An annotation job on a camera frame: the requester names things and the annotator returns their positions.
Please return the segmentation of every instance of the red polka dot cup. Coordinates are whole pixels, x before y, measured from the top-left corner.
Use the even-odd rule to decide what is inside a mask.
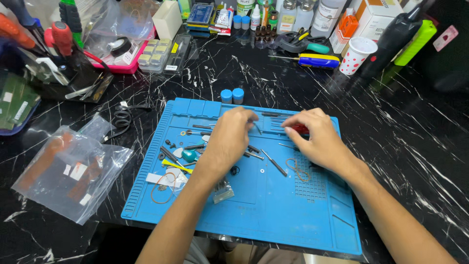
[[[368,55],[378,50],[378,46],[373,40],[362,37],[351,38],[348,44],[350,47],[340,63],[339,71],[352,75],[356,73]]]

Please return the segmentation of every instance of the pink plastic tray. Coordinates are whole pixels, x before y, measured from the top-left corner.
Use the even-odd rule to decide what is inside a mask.
[[[134,60],[132,61],[132,63],[130,65],[128,65],[128,66],[108,65],[109,69],[111,70],[111,73],[134,74],[138,69],[137,60],[140,57],[140,55],[144,52],[144,49],[145,49],[147,43],[148,43],[148,41],[145,40],[145,42],[143,43],[140,50],[137,52],[137,55],[135,55],[135,58],[134,58]],[[99,63],[97,63],[97,64],[93,63],[93,66],[95,68],[104,69],[104,67],[101,66],[101,64],[99,64]]]

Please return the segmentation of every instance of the pink card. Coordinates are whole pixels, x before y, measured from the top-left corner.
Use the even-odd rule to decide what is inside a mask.
[[[437,51],[440,51],[442,48],[448,45],[449,42],[456,38],[457,35],[457,29],[451,25],[433,42],[433,46],[435,46]]]

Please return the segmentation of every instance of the blue silicone repair mat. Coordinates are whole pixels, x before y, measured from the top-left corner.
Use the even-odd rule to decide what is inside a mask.
[[[236,105],[184,98],[168,101],[121,217],[157,224],[175,199],[173,197],[165,204],[154,203],[150,197],[154,184],[145,181],[148,173],[165,173],[166,169],[162,168],[158,159],[159,147],[169,147],[165,140],[170,140],[177,147],[197,144],[201,140],[200,135],[181,136],[181,132],[187,129],[208,132],[192,125],[214,124],[225,111],[234,107]],[[260,156],[265,157],[263,161],[255,157],[241,157],[236,164],[240,168],[239,173],[235,176],[227,174],[234,197],[213,204],[212,194],[196,230],[360,255],[362,248],[350,188],[337,175],[322,168],[310,167],[300,152],[279,145],[293,146],[293,142],[284,132],[271,130],[274,127],[271,126],[270,117],[261,115],[262,112],[282,115],[297,112],[244,107],[259,116],[256,123],[262,131],[260,135],[256,128],[251,129],[250,145],[265,150],[288,172],[288,176],[284,177],[262,152]],[[340,135],[337,118],[331,119]],[[298,166],[309,172],[311,178],[308,182],[302,182],[295,171],[285,165],[289,158],[297,159]],[[170,188],[153,191],[156,201],[166,201],[169,195]]]

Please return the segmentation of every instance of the yellow and blue screwdriver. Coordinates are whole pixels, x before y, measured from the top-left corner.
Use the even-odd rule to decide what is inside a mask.
[[[269,56],[274,58],[283,58],[290,60],[297,60],[298,65],[321,68],[321,69],[334,69],[340,64],[340,60],[336,56],[331,55],[322,55],[322,54],[310,54],[310,53],[301,53],[298,58],[290,57],[279,57],[279,56]]]

